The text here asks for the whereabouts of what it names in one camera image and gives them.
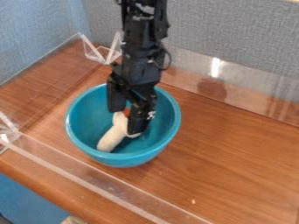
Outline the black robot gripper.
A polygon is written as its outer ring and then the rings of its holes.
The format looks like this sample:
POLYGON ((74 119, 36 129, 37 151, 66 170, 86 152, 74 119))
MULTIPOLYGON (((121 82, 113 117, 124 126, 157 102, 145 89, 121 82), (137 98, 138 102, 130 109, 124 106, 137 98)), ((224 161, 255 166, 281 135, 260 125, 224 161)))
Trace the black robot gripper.
POLYGON ((132 100, 126 132, 133 135, 145 131, 154 118, 154 85, 164 70, 164 45, 158 43, 142 47, 125 43, 121 50, 121 63, 112 64, 106 80, 106 108, 112 113, 122 111, 126 101, 132 100))

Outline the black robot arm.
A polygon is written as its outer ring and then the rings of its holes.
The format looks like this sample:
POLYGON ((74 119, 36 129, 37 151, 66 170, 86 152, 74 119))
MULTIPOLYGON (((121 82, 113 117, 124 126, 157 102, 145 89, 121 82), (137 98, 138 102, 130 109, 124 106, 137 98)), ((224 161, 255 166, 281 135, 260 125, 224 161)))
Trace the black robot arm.
POLYGON ((168 34, 166 0, 121 0, 121 62, 112 65, 106 78, 106 108, 120 112, 129 107, 126 133, 145 131, 154 118, 154 85, 172 63, 164 48, 168 34))

